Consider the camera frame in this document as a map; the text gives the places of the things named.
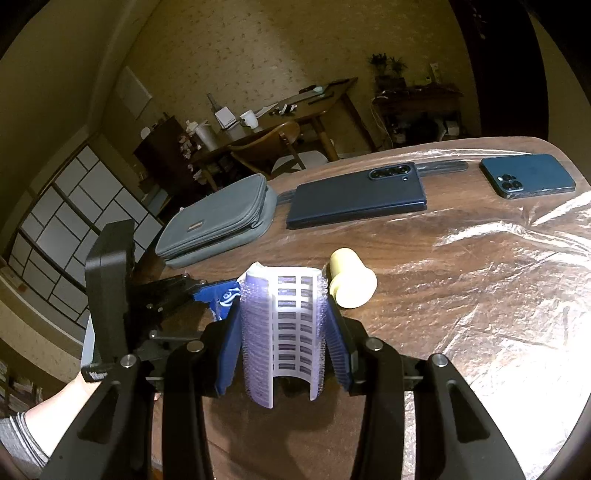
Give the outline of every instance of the cable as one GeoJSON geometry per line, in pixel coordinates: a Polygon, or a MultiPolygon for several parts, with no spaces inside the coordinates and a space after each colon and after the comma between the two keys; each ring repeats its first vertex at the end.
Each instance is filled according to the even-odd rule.
{"type": "Polygon", "coordinates": [[[385,137],[384,137],[384,139],[382,140],[382,144],[380,145],[380,147],[383,147],[383,146],[384,146],[384,144],[386,143],[386,138],[387,138],[388,140],[390,140],[390,144],[392,145],[392,147],[391,147],[391,148],[394,148],[394,141],[392,140],[392,137],[390,137],[390,134],[388,133],[388,130],[386,129],[386,124],[385,124],[385,123],[384,123],[384,121],[383,121],[383,120],[380,118],[380,116],[379,116],[379,113],[377,113],[377,112],[375,111],[375,105],[374,105],[374,101],[375,101],[375,99],[377,99],[377,98],[387,98],[387,97],[384,97],[384,96],[382,96],[382,95],[378,95],[378,96],[375,96],[374,98],[372,98],[372,99],[371,99],[371,102],[369,103],[369,109],[371,110],[371,115],[372,115],[372,116],[373,116],[373,118],[374,118],[374,122],[375,122],[375,124],[378,126],[379,130],[380,130],[380,131],[381,131],[383,134],[385,134],[385,137]]]}

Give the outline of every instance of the wooden chair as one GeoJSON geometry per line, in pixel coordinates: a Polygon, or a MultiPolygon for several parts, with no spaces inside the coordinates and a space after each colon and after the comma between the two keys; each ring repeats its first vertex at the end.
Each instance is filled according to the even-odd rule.
{"type": "Polygon", "coordinates": [[[299,124],[289,121],[247,145],[230,146],[230,151],[232,157],[242,165],[254,173],[262,173],[267,180],[328,163],[328,159],[318,151],[301,154],[296,152],[293,143],[299,136],[299,124]],[[271,161],[274,161],[274,164],[269,171],[268,165],[271,161]],[[259,168],[255,164],[261,167],[266,165],[267,168],[259,168]]]}

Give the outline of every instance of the white mug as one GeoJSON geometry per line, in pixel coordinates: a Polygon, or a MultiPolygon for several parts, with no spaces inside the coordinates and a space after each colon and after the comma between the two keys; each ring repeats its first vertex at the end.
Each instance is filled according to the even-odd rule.
{"type": "Polygon", "coordinates": [[[242,121],[240,122],[245,127],[256,128],[258,127],[258,120],[256,118],[255,113],[252,110],[248,112],[244,112],[240,118],[242,121]]]}

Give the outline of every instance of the white container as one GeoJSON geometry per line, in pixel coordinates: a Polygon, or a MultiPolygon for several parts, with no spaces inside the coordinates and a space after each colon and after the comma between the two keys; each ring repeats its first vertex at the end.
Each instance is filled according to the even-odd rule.
{"type": "Polygon", "coordinates": [[[212,125],[208,121],[199,124],[194,131],[209,151],[214,151],[219,148],[216,133],[213,131],[212,125]]]}

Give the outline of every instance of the blue smartphone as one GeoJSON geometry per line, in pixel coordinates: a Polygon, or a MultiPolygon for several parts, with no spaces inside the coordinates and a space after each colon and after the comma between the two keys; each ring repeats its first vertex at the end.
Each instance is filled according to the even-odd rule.
{"type": "Polygon", "coordinates": [[[348,222],[427,208],[413,162],[304,183],[295,190],[287,228],[348,222]]]}
{"type": "Polygon", "coordinates": [[[517,199],[573,192],[576,183],[552,155],[485,158],[480,167],[503,198],[517,199]]]}

